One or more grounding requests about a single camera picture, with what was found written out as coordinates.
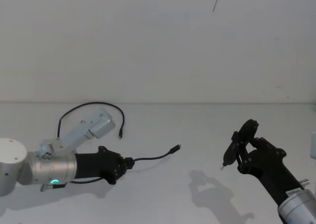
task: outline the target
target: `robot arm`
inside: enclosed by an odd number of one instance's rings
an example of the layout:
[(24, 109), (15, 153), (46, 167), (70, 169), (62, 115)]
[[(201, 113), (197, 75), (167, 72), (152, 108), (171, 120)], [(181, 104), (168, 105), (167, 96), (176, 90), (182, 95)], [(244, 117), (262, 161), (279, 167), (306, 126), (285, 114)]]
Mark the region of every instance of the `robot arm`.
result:
[[(286, 152), (264, 138), (255, 138), (259, 124), (248, 120), (233, 134), (232, 143), (225, 152), (223, 166), (236, 160), (242, 174), (255, 176), (278, 205), (278, 213), (285, 224), (316, 224), (316, 199), (304, 189), (306, 181), (299, 182), (284, 166)], [(255, 150), (247, 152), (250, 143)]]
[[(104, 146), (100, 146), (97, 153), (76, 153), (81, 144), (94, 137), (102, 138), (114, 127), (111, 116), (100, 110), (81, 121), (64, 137), (45, 140), (36, 152), (27, 152), (16, 140), (0, 139), (0, 196), (13, 192), (16, 182), (21, 185), (42, 184), (41, 191), (63, 188), (67, 182), (81, 178), (98, 177), (114, 185), (128, 169), (133, 168), (136, 160), (124, 158)], [(164, 156), (179, 149), (180, 145), (177, 145)]]

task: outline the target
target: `white table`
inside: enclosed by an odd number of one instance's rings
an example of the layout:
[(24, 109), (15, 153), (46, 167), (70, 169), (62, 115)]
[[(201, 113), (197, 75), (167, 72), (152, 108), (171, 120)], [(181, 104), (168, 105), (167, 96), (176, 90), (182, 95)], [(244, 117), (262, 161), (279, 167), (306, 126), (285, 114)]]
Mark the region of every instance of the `white table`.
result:
[[(0, 137), (16, 138), (29, 150), (56, 135), (60, 115), (71, 104), (0, 104)], [(63, 131), (100, 106), (81, 109), (65, 119)], [(139, 161), (115, 186), (99, 181), (68, 184), (40, 192), (18, 186), (0, 198), (2, 224), (280, 224), (277, 206), (258, 180), (237, 171), (220, 171), (231, 135), (249, 118), (257, 133), (288, 153), (284, 163), (298, 180), (311, 180), (309, 157), (316, 130), (311, 105), (122, 105), (126, 114), (118, 139), (120, 113), (108, 108), (117, 129), (78, 152), (107, 148), (134, 158), (157, 156), (181, 143), (182, 149), (161, 161)]]

